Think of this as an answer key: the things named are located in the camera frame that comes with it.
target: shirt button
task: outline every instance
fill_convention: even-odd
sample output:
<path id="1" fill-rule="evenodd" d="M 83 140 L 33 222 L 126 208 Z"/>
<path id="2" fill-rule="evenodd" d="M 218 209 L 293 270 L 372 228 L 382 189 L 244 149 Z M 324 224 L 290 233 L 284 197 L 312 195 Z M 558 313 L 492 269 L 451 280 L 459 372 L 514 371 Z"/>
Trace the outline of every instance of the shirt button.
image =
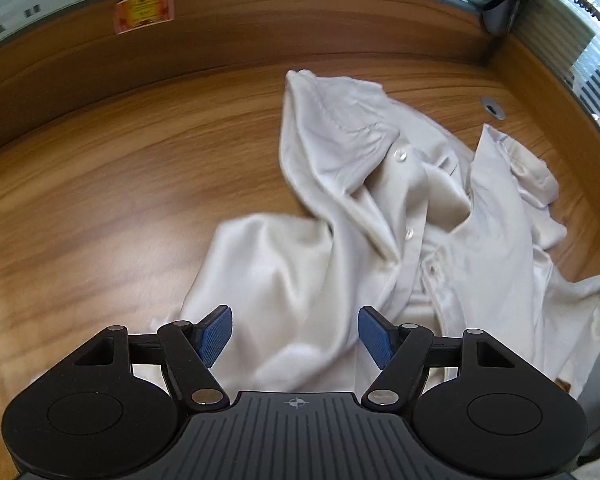
<path id="1" fill-rule="evenodd" d="M 407 160 L 407 151 L 402 149 L 395 150 L 394 157 L 398 162 L 404 162 Z"/>

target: wooden surface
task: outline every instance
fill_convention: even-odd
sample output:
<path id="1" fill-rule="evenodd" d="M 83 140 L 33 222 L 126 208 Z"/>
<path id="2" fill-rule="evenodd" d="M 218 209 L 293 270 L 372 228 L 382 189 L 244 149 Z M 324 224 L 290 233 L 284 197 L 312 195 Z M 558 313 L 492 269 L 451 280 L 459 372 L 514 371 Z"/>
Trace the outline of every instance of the wooden surface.
<path id="1" fill-rule="evenodd" d="M 600 129 L 593 118 L 516 38 L 504 41 L 491 67 L 528 108 L 600 220 Z"/>
<path id="2" fill-rule="evenodd" d="M 116 36 L 114 5 L 69 10 L 0 47 L 0 147 L 72 110 L 209 68 L 395 53 L 477 60 L 477 15 L 435 0 L 174 0 L 176 19 Z"/>
<path id="3" fill-rule="evenodd" d="M 483 122 L 543 157 L 562 186 L 569 279 L 600 273 L 600 227 L 556 150 L 489 70 L 333 56 L 187 76 L 64 117 L 0 152 L 0 416 L 32 378 L 109 324 L 178 309 L 218 222 L 304 214 L 278 167 L 284 75 L 309 68 L 384 84 L 475 148 Z M 506 110 L 494 120 L 479 98 Z M 0 479 L 14 475 L 0 437 Z"/>

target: blue textured pad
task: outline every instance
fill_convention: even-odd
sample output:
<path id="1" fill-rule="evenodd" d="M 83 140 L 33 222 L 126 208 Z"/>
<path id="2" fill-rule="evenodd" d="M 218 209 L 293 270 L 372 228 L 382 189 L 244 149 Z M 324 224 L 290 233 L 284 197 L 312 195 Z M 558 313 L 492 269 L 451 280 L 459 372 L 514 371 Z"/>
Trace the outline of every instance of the blue textured pad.
<path id="1" fill-rule="evenodd" d="M 384 370 L 395 354 L 391 350 L 389 333 L 362 308 L 358 312 L 358 335 L 378 368 Z"/>
<path id="2" fill-rule="evenodd" d="M 220 352 L 227 344 L 234 328 L 234 316 L 231 309 L 226 309 L 216 317 L 202 333 L 202 342 L 198 355 L 207 368 L 216 362 Z"/>

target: white satin shirt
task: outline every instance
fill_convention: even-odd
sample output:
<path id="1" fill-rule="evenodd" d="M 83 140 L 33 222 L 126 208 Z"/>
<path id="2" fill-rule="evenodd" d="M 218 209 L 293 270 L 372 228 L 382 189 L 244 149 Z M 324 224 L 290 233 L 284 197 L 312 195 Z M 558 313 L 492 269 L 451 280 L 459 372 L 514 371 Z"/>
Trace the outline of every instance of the white satin shirt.
<path id="1" fill-rule="evenodd" d="M 360 396 L 379 373 L 357 334 L 367 304 L 437 335 L 484 329 L 579 395 L 600 352 L 600 276 L 570 283 L 552 263 L 558 185 L 524 146 L 485 125 L 474 154 L 379 84 L 303 70 L 286 76 L 280 166 L 315 218 L 220 224 L 168 319 L 232 308 L 212 370 L 231 396 Z"/>

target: sticker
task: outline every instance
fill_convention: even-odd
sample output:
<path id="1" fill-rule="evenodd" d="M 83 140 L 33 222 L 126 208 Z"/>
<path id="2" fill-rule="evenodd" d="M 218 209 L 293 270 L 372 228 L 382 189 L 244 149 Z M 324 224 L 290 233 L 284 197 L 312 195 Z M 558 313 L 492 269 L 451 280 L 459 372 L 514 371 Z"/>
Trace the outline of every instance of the sticker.
<path id="1" fill-rule="evenodd" d="M 173 0 L 122 0 L 116 4 L 116 34 L 173 19 Z"/>

